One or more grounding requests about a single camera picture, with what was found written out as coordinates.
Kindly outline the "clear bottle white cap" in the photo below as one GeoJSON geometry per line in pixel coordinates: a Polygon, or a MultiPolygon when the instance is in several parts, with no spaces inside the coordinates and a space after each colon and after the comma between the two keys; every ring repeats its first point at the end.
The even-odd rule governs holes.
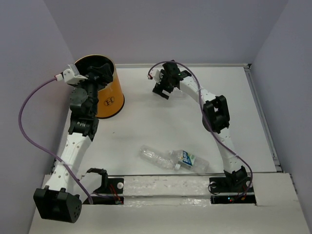
{"type": "Polygon", "coordinates": [[[142,160],[165,170],[178,171],[181,167],[178,163],[178,159],[172,154],[172,152],[161,152],[146,145],[141,146],[139,157],[142,160]]]}

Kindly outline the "blue-labelled plastic bottle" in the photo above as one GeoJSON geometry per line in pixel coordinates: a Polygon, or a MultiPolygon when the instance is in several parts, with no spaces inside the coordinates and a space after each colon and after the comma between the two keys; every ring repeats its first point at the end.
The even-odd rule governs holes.
{"type": "Polygon", "coordinates": [[[198,175],[205,175],[208,173],[209,162],[201,157],[195,156],[184,150],[170,151],[168,153],[170,160],[173,162],[173,169],[179,171],[186,169],[198,175]]]}

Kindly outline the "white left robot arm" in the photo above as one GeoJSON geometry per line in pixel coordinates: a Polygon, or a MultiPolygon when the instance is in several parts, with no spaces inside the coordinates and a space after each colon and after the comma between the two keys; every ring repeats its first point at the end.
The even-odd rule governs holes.
{"type": "Polygon", "coordinates": [[[83,202],[93,203],[93,191],[102,193],[108,187],[104,169],[87,170],[87,175],[95,176],[91,185],[82,182],[77,173],[98,129],[98,92],[113,81],[113,72],[108,63],[83,68],[69,64],[55,80],[74,87],[69,95],[70,126],[53,174],[42,189],[35,190],[33,198],[42,219],[75,223],[83,202]]]}

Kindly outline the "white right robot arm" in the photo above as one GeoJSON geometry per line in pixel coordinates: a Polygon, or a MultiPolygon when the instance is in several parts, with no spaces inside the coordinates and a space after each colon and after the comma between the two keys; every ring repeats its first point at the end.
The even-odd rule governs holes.
{"type": "Polygon", "coordinates": [[[233,193],[237,192],[238,197],[247,195],[253,182],[253,172],[249,164],[234,151],[226,98],[203,88],[194,72],[184,64],[174,60],[161,61],[159,64],[161,70],[153,65],[147,73],[148,79],[156,83],[153,92],[168,99],[168,94],[177,88],[199,104],[203,126],[215,139],[222,158],[225,187],[233,193]]]}

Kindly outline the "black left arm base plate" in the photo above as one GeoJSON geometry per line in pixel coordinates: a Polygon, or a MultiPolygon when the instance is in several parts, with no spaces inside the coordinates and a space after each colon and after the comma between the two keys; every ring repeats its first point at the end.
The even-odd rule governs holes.
{"type": "Polygon", "coordinates": [[[101,185],[92,194],[93,205],[123,205],[124,178],[109,177],[106,185],[101,185]]]}

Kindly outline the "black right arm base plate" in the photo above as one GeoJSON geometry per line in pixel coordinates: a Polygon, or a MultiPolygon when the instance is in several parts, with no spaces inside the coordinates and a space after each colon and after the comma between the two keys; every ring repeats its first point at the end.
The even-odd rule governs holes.
{"type": "Polygon", "coordinates": [[[228,184],[225,177],[211,177],[209,178],[208,191],[211,194],[211,204],[256,204],[254,195],[254,188],[251,186],[247,193],[245,193],[249,186],[250,178],[248,177],[241,185],[232,187],[228,184]]]}

